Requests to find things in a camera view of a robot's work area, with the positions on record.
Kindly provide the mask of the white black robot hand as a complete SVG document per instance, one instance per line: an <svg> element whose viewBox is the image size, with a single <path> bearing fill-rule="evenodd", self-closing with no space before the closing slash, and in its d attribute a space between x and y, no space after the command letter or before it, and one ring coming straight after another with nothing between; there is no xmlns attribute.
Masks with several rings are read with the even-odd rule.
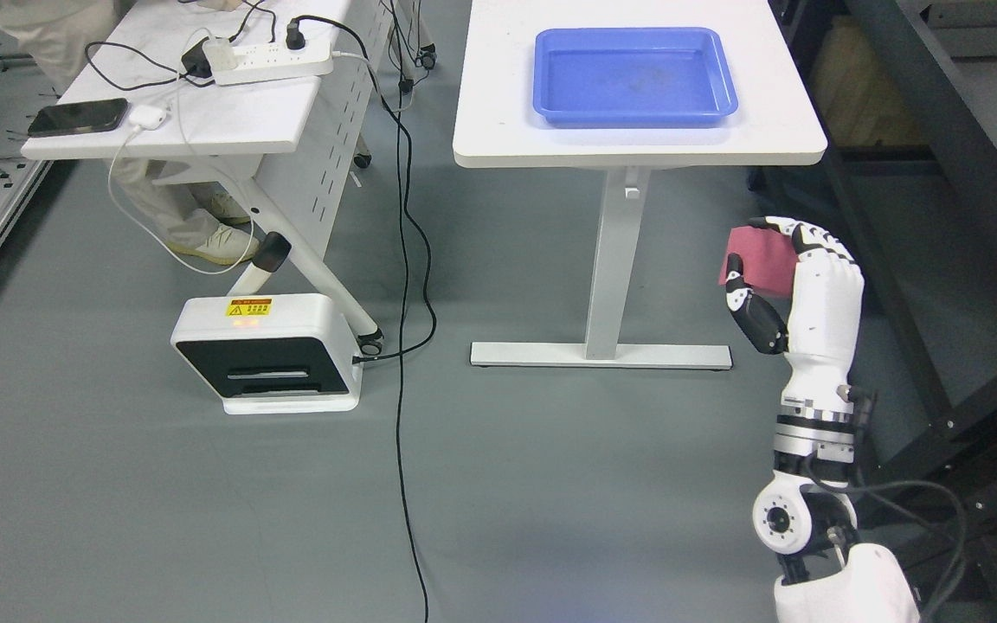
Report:
<svg viewBox="0 0 997 623"><path fill-rule="evenodd" d="M737 327L763 354L784 355L791 367L781 405L850 414L846 399L861 320L864 276L838 237L796 218L751 218L751 228L788 238L795 253L788 319L782 319L747 276L737 253L725 257L725 304Z"/></svg>

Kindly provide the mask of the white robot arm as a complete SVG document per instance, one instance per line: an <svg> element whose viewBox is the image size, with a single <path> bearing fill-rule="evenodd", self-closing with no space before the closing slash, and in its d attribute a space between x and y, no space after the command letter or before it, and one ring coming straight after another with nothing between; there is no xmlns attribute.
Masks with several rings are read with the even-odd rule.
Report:
<svg viewBox="0 0 997 623"><path fill-rule="evenodd" d="M773 438L773 472L753 502L760 541L775 552L780 622L918 622L917 600L897 557L864 542L848 494L874 394L842 385L843 407L787 399Z"/></svg>

